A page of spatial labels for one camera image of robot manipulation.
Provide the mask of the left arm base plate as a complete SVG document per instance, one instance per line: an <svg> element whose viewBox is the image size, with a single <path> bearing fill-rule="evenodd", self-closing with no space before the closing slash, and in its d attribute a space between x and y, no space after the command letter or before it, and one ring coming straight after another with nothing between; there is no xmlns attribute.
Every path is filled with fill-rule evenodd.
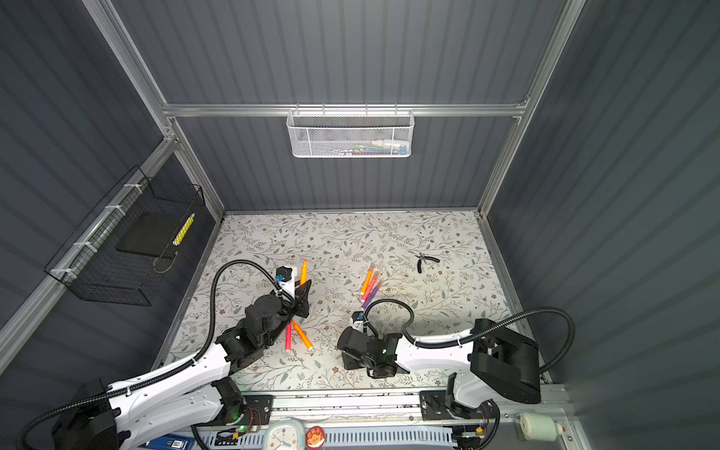
<svg viewBox="0 0 720 450"><path fill-rule="evenodd" d="M275 398L270 395L245 396L241 403L228 407L221 414L221 423L244 429L268 425L274 400Z"/></svg>

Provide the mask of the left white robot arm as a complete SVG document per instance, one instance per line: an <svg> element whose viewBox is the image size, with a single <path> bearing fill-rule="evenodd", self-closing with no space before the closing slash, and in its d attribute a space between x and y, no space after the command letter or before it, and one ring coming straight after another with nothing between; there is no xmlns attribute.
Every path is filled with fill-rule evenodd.
<svg viewBox="0 0 720 450"><path fill-rule="evenodd" d="M258 361L294 317L309 315L310 288L294 286L293 307L261 296L203 355L116 382L119 396L64 412L52 427L54 447L132 449L186 427L238 420L248 407L232 375Z"/></svg>

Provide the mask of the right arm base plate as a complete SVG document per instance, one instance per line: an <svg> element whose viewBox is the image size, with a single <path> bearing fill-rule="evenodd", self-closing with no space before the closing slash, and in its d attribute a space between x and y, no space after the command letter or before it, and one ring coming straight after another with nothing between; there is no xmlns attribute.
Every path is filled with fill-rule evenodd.
<svg viewBox="0 0 720 450"><path fill-rule="evenodd" d="M500 415L499 408L491 400L483 402L479 407L471 408L461 405L453 397L448 397L446 390L424 390L418 396L421 416L426 421L461 419L488 421Z"/></svg>

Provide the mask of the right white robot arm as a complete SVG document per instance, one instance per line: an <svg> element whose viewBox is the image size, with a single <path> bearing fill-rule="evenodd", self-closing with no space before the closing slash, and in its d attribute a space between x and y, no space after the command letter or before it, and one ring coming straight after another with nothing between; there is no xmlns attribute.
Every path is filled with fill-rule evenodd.
<svg viewBox="0 0 720 450"><path fill-rule="evenodd" d="M401 333L380 339L349 326L341 333L337 348L345 369L365 369L373 379L431 369L448 372L451 407L477 409L496 396L522 404L540 403L536 342L506 327L495 328L495 324L478 319L471 329L427 339L451 344L443 349L421 348Z"/></svg>

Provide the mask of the purple marker pen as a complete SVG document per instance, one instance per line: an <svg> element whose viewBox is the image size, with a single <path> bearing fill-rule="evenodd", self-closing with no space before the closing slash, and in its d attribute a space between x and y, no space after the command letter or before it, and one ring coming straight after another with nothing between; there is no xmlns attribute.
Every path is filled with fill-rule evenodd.
<svg viewBox="0 0 720 450"><path fill-rule="evenodd" d="M373 289L369 292L369 295L367 296L366 300L362 304L362 309L366 309L372 302L372 300L377 296L380 288L382 287L382 283L376 284Z"/></svg>

